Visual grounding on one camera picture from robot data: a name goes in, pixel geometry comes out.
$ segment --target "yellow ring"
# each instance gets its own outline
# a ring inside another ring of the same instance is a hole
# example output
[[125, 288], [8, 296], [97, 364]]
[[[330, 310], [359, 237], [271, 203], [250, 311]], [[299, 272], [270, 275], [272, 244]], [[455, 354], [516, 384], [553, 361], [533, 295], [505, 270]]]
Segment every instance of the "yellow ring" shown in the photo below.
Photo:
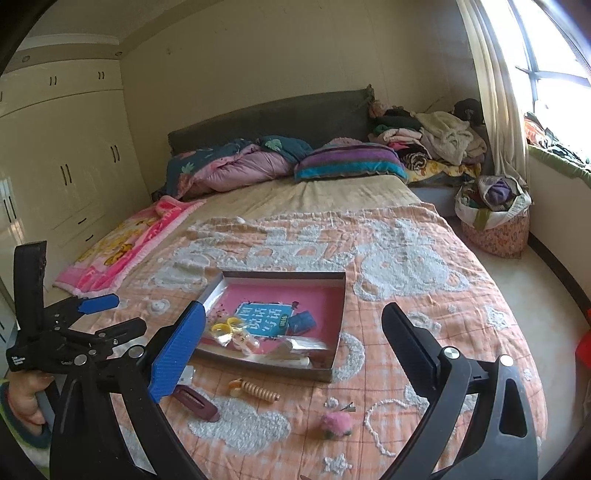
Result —
[[230, 327], [231, 331], [242, 330], [246, 326], [244, 320], [239, 319], [238, 317], [230, 317], [228, 320], [226, 320], [226, 323]]
[[232, 328], [226, 323], [216, 323], [212, 325], [211, 331], [216, 336], [226, 335], [232, 333]]

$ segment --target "tiled floor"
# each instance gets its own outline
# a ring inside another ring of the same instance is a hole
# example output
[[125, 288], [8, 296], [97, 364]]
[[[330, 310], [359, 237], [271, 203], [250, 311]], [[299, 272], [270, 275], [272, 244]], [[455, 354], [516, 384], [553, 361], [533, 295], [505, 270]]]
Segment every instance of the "tiled floor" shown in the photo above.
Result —
[[[450, 221], [464, 240], [459, 221]], [[506, 260], [466, 241], [495, 280], [530, 346], [548, 408], [540, 478], [564, 452], [583, 421], [583, 399], [591, 377], [575, 361], [574, 349], [589, 325], [562, 283], [531, 248]]]

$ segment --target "human hand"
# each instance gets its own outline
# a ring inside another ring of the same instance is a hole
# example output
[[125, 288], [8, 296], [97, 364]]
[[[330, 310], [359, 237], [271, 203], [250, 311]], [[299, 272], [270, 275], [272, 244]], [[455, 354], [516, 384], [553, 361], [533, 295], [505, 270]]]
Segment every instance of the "human hand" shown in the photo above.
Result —
[[9, 381], [8, 405], [14, 416], [33, 435], [40, 435], [46, 421], [35, 394], [45, 390], [53, 382], [53, 375], [39, 370], [30, 370], [9, 372], [7, 379]]

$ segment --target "striped pillow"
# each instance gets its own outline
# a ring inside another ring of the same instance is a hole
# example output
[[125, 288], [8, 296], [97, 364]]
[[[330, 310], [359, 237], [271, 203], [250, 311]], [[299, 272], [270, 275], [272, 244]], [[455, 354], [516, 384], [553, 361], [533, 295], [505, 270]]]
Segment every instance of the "striped pillow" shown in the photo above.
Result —
[[296, 165], [295, 180], [330, 179], [335, 177], [362, 177], [390, 174], [407, 179], [396, 152], [374, 143], [334, 146], [314, 150]]

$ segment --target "open box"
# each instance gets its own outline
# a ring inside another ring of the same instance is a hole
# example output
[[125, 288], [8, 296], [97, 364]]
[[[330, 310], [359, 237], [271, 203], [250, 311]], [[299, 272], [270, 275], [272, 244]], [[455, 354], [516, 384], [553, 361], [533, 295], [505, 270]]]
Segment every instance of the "open box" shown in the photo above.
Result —
[[[261, 363], [207, 340], [197, 345], [195, 354], [230, 366], [331, 382], [343, 323], [345, 288], [345, 272], [223, 271], [198, 298], [205, 307], [206, 314], [209, 315], [222, 306], [231, 314], [242, 303], [249, 301], [289, 305], [296, 301], [299, 304], [298, 311], [308, 310], [316, 321], [316, 327], [303, 336], [321, 339], [329, 347], [329, 351], [320, 362], [307, 367]], [[264, 342], [272, 341], [274, 340], [263, 340], [262, 349], [265, 348]]]

